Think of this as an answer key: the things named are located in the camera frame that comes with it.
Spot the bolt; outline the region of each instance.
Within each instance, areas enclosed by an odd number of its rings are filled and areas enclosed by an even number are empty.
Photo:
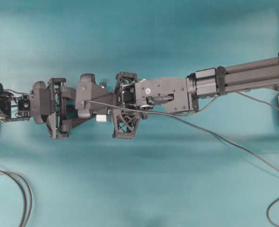
[[[149,95],[149,94],[151,93],[151,89],[147,88],[147,89],[145,90],[145,93],[146,93],[147,95]]]
[[[106,83],[100,83],[99,86],[101,86],[103,89],[105,89],[107,84]]]

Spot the black cable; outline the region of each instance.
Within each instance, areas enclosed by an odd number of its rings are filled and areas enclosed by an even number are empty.
[[[241,93],[241,92],[237,92],[237,94],[239,94],[239,95],[241,95],[241,96],[244,96],[244,97],[246,97],[246,98],[252,99],[252,100],[254,100],[254,101],[256,101],[256,102],[266,104],[266,105],[268,105],[268,106],[274,108],[275,110],[279,111],[279,108],[278,108],[277,106],[272,105],[271,103],[268,103],[268,102],[266,102],[266,101],[263,101],[263,100],[254,98],[254,97],[252,97],[252,96],[246,95],[246,94]]]
[[[28,185],[28,183],[26,182],[26,180],[22,176],[20,176],[20,175],[18,175],[16,173],[4,172],[4,171],[0,170],[0,175],[8,176],[11,180],[13,180],[17,184],[17,186],[19,187],[19,189],[21,191],[22,198],[23,198],[23,212],[22,212],[22,217],[21,217],[20,223],[19,223],[19,227],[25,227],[27,222],[28,222],[28,219],[29,219],[29,217],[31,215],[31,211],[32,211],[32,198],[33,198],[33,196],[32,196],[31,188]],[[13,176],[17,177],[18,179],[20,179],[25,184],[25,186],[28,189],[28,192],[29,192],[29,210],[28,210],[28,212],[27,212],[27,197],[26,197],[26,193],[25,193],[23,187],[20,185],[20,183]]]
[[[15,94],[18,94],[18,95],[30,95],[29,93],[25,93],[25,92],[18,92],[18,91],[14,91],[14,90],[12,90],[12,89],[5,89],[5,90],[3,90],[3,91],[10,91],[10,92],[13,92],[13,93],[15,93]]]
[[[194,112],[194,113],[186,113],[186,114],[177,114],[177,113],[174,113],[173,115],[174,116],[177,116],[177,117],[190,117],[190,116],[194,116],[194,115],[197,115],[197,114],[200,114],[201,112],[205,111],[209,106],[211,106],[214,101],[217,99],[217,97],[213,98],[207,105],[205,105],[203,108],[201,108],[200,110],[198,110],[197,112]]]
[[[248,150],[248,149],[246,149],[246,148],[244,148],[244,147],[242,147],[242,146],[240,146],[240,145],[238,145],[238,144],[236,144],[236,143],[231,142],[230,140],[228,140],[228,139],[222,137],[221,135],[219,135],[219,134],[217,134],[217,133],[215,133],[215,132],[213,132],[213,131],[210,131],[210,130],[208,130],[208,129],[201,128],[201,127],[199,127],[199,126],[197,126],[197,125],[195,125],[195,124],[192,124],[192,123],[187,122],[187,121],[185,121],[185,120],[183,120],[183,119],[180,119],[180,118],[178,118],[177,116],[175,116],[175,115],[173,115],[173,114],[164,113],[164,112],[153,112],[153,111],[143,111],[143,110],[132,110],[132,109],[128,109],[128,108],[124,108],[124,107],[119,107],[119,106],[115,106],[115,105],[110,105],[110,104],[106,104],[106,103],[102,103],[102,102],[98,102],[98,101],[93,101],[93,100],[87,100],[86,102],[96,103],[96,104],[100,104],[100,105],[112,107],[112,108],[115,108],[115,109],[121,109],[121,110],[125,110],[125,111],[130,111],[130,112],[138,112],[138,113],[145,113],[145,114],[153,114],[153,115],[160,115],[160,116],[171,117],[171,118],[173,118],[173,119],[175,119],[175,120],[177,120],[177,121],[179,121],[179,122],[182,122],[182,123],[184,123],[184,124],[186,124],[186,125],[189,125],[189,126],[195,128],[195,129],[198,129],[198,130],[207,132],[207,133],[209,133],[209,134],[211,134],[211,135],[217,137],[218,139],[220,139],[220,140],[222,140],[222,141],[224,141],[224,142],[226,142],[226,143],[228,143],[228,144],[230,144],[230,145],[232,145],[232,146],[235,146],[235,147],[237,147],[237,148],[240,148],[240,149],[242,149],[242,150],[248,152],[249,154],[253,155],[253,156],[256,157],[257,159],[259,159],[260,161],[262,161],[263,163],[265,163],[267,166],[269,166],[269,167],[271,167],[272,169],[274,169],[275,171],[279,172],[279,169],[278,169],[277,167],[275,167],[274,165],[272,165],[271,163],[269,163],[267,160],[263,159],[263,158],[260,157],[259,155],[255,154],[254,152],[252,152],[252,151],[250,151],[250,150]],[[279,198],[276,199],[273,203],[271,203],[271,204],[268,206],[268,208],[267,208],[267,218],[268,218],[269,222],[270,222],[273,226],[275,226],[275,227],[279,227],[279,225],[275,224],[275,222],[273,222],[273,221],[271,220],[271,218],[270,218],[270,209],[271,209],[271,207],[272,207],[274,204],[276,204],[278,201],[279,201]]]

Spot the teal tablecloth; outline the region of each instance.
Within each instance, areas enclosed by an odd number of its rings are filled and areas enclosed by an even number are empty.
[[[85,72],[110,87],[121,70],[184,78],[278,51],[279,0],[0,0],[0,82],[20,91],[51,77],[76,87]],[[277,105],[274,91],[250,94]],[[275,110],[232,94],[188,120],[279,167]],[[33,188],[29,227],[270,226],[279,174],[244,151],[156,116],[134,140],[112,132],[91,121],[54,141],[33,120],[0,124],[0,168]],[[16,227],[21,206],[0,177],[0,227]]]

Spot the wire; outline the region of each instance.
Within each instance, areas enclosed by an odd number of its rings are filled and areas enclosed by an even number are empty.
[[[132,111],[132,112],[139,112],[139,113],[145,113],[145,114],[154,114],[154,115],[160,115],[160,116],[171,117],[171,118],[173,118],[173,119],[175,119],[175,120],[177,120],[177,121],[179,121],[179,122],[182,122],[182,123],[184,123],[184,124],[186,124],[186,125],[189,125],[189,126],[195,128],[195,129],[198,129],[198,130],[207,132],[207,133],[209,133],[209,134],[211,134],[211,135],[217,137],[218,139],[220,139],[220,140],[222,140],[222,141],[224,141],[224,142],[226,142],[226,143],[228,143],[228,144],[230,144],[230,145],[232,145],[232,146],[235,146],[235,147],[237,147],[237,148],[240,148],[240,149],[242,149],[242,150],[248,152],[249,154],[253,155],[255,158],[259,159],[261,162],[265,163],[267,166],[269,166],[269,167],[271,167],[272,169],[274,169],[275,171],[279,172],[279,168],[275,167],[274,165],[272,165],[271,163],[269,163],[267,160],[263,159],[263,158],[260,157],[259,155],[255,154],[254,152],[252,152],[252,151],[250,151],[250,150],[248,150],[248,149],[246,149],[246,148],[244,148],[244,147],[242,147],[242,146],[240,146],[240,145],[238,145],[238,144],[236,144],[236,143],[231,142],[230,140],[228,140],[228,139],[222,137],[221,135],[219,135],[219,134],[217,134],[217,133],[215,133],[215,132],[213,132],[213,131],[211,131],[211,130],[208,130],[208,129],[199,127],[199,126],[197,126],[197,125],[195,125],[195,124],[192,124],[192,123],[190,123],[190,122],[187,122],[187,121],[185,121],[185,120],[183,120],[183,119],[180,119],[179,117],[177,117],[177,116],[175,116],[175,115],[173,115],[173,114],[164,113],[164,112],[153,112],[153,111],[143,111],[143,110],[132,110],[132,109],[128,109],[128,108],[124,108],[124,107],[119,107],[119,106],[115,106],[115,105],[110,105],[110,104],[106,104],[106,103],[102,103],[102,102],[98,102],[98,101],[93,101],[93,100],[87,100],[86,102],[96,103],[96,104],[100,104],[100,105],[104,105],[104,106],[108,106],[108,107],[112,107],[112,108],[116,108],[116,109],[121,109],[121,110],[125,110],[125,111]],[[270,222],[273,226],[275,226],[275,227],[279,227],[279,225],[275,224],[275,223],[271,220],[271,218],[270,218],[270,209],[271,209],[271,207],[272,207],[274,204],[276,204],[278,201],[279,201],[279,198],[276,199],[273,203],[271,203],[271,204],[268,206],[268,208],[267,208],[267,218],[268,218],[269,222]]]
[[[201,112],[206,110],[209,106],[211,106],[216,99],[217,99],[217,97],[213,98],[206,106],[204,106],[202,109],[198,110],[195,113],[186,113],[186,114],[176,114],[176,113],[174,113],[173,115],[178,116],[178,117],[190,117],[190,116],[194,116],[196,114],[200,114]]]
[[[0,175],[6,175],[10,179],[12,179],[17,184],[17,186],[19,187],[19,189],[21,191],[21,194],[22,194],[22,197],[23,197],[23,212],[22,212],[22,217],[21,217],[20,223],[19,223],[19,227],[25,227],[28,220],[29,220],[29,217],[31,215],[31,211],[32,211],[33,196],[32,196],[31,188],[30,188],[29,184],[26,182],[26,180],[22,176],[20,176],[16,173],[4,172],[4,171],[0,170]],[[23,187],[20,185],[20,183],[13,176],[18,178],[19,180],[21,180],[25,184],[25,186],[27,187],[27,190],[28,190],[28,193],[29,193],[29,210],[28,210],[28,212],[27,212],[27,198],[26,198],[25,191],[24,191]]]
[[[10,91],[10,92],[13,92],[13,93],[18,94],[18,95],[28,95],[28,96],[30,95],[29,93],[18,92],[18,91],[14,91],[12,89],[5,89],[3,91]]]
[[[272,206],[274,206],[274,204],[276,204],[277,202],[279,202],[279,198],[276,199],[274,202],[272,202],[267,208],[267,219],[275,227],[279,227],[279,225],[277,225],[275,222],[273,222],[273,220],[270,218],[270,210],[271,210]]]
[[[237,92],[237,94],[239,94],[239,95],[241,95],[241,96],[244,96],[244,97],[246,97],[246,98],[252,99],[252,100],[254,100],[254,101],[256,101],[256,102],[266,104],[266,105],[268,105],[268,106],[274,108],[275,110],[279,111],[279,108],[278,108],[277,106],[272,105],[271,103],[268,103],[268,102],[266,102],[266,101],[262,101],[262,100],[260,100],[260,99],[254,98],[254,97],[252,97],[252,96],[246,95],[246,94],[241,93],[241,92]]]

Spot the robotic arm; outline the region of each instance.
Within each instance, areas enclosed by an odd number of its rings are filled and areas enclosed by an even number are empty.
[[[93,74],[83,74],[77,89],[66,86],[64,78],[52,78],[48,86],[42,81],[28,93],[14,96],[0,83],[0,121],[46,123],[52,139],[68,138],[68,131],[88,120],[112,121],[114,138],[132,139],[141,119],[155,105],[162,105],[171,114],[199,111],[200,98],[224,96],[233,92],[270,88],[279,91],[279,54],[277,58],[251,63],[196,71],[186,78],[139,80],[135,73],[120,72],[112,91],[106,84],[97,85]],[[108,108],[114,105],[131,109]],[[11,111],[17,108],[15,117]]]

